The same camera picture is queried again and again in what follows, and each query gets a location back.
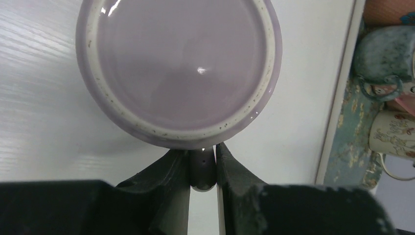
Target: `white mug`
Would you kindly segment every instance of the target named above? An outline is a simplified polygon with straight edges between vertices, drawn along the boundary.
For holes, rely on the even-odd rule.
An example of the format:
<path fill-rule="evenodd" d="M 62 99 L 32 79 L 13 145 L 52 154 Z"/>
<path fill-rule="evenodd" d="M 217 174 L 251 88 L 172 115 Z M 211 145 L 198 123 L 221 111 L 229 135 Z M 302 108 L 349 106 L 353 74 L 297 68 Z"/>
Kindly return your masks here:
<path fill-rule="evenodd" d="M 370 129 L 369 148 L 374 152 L 415 161 L 415 117 L 408 113 L 381 111 Z M 381 165 L 383 170 L 395 179 L 415 179 L 391 174 L 385 167 L 384 156 L 381 156 Z"/>

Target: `white table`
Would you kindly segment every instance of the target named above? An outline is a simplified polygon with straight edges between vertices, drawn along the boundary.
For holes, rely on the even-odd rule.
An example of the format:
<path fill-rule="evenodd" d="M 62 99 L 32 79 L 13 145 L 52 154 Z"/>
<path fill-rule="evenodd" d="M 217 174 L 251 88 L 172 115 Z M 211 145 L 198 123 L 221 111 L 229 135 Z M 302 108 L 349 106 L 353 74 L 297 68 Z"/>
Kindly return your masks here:
<path fill-rule="evenodd" d="M 226 142 L 268 183 L 313 184 L 354 0 L 272 0 L 283 60 L 263 113 Z M 117 184 L 166 149 L 124 133 L 100 111 L 75 58 L 81 0 L 0 1 L 0 179 Z M 192 191 L 189 234 L 218 234 L 216 190 Z"/>

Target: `green ceramic pot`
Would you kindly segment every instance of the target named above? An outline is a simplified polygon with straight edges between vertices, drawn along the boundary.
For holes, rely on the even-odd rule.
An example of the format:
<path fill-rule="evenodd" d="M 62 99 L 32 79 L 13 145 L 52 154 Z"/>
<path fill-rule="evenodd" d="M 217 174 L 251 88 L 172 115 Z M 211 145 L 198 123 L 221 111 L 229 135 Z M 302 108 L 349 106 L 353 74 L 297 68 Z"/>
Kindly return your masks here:
<path fill-rule="evenodd" d="M 374 101 L 398 97 L 403 83 L 414 81 L 415 26 L 390 26 L 369 33 L 356 48 L 353 67 L 363 94 Z M 396 85 L 387 95 L 371 95 L 367 85 Z"/>

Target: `mug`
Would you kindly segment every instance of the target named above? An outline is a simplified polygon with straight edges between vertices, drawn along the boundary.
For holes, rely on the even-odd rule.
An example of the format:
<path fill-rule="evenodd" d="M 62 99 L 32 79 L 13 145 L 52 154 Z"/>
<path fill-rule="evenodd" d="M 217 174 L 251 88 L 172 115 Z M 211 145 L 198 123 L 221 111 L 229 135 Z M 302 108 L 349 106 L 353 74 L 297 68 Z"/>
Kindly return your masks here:
<path fill-rule="evenodd" d="M 401 181 L 415 180 L 402 178 L 388 171 L 385 154 L 392 154 L 415 161 L 415 117 L 401 112 L 381 111 L 373 121 L 369 135 L 369 148 L 378 153 L 381 166 L 386 174 Z"/>
<path fill-rule="evenodd" d="M 369 26 L 415 24 L 415 1 L 367 0 L 363 19 Z"/>
<path fill-rule="evenodd" d="M 118 127 L 160 147 L 203 150 L 247 127 L 271 98 L 281 30 L 270 0 L 179 2 L 84 0 L 76 56 Z"/>
<path fill-rule="evenodd" d="M 403 83 L 414 79 L 415 26 L 390 26 L 364 37 L 357 46 L 353 68 L 360 79 L 362 93 L 373 101 L 389 101 L 398 97 Z M 371 95 L 366 85 L 396 85 L 385 95 Z"/>

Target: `pot handle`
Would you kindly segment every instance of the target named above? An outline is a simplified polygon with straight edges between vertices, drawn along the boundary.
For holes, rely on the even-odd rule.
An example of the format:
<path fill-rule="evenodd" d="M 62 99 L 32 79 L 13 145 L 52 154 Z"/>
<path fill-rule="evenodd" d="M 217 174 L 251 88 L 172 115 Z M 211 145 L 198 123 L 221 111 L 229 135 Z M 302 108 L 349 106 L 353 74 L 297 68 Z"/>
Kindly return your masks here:
<path fill-rule="evenodd" d="M 400 96 L 402 88 L 403 88 L 403 82 L 398 76 L 396 75 L 387 76 L 384 79 L 385 83 L 383 85 L 385 84 L 396 85 L 396 89 L 393 92 L 386 94 L 386 95 L 371 95 L 366 90 L 366 85 L 369 85 L 369 84 L 366 83 L 363 76 L 358 75 L 358 79 L 359 79 L 360 90 L 362 91 L 363 95 L 366 96 L 368 99 L 372 101 L 376 101 L 376 102 L 386 102 L 386 101 L 390 101 L 390 100 L 397 98 L 398 96 Z"/>

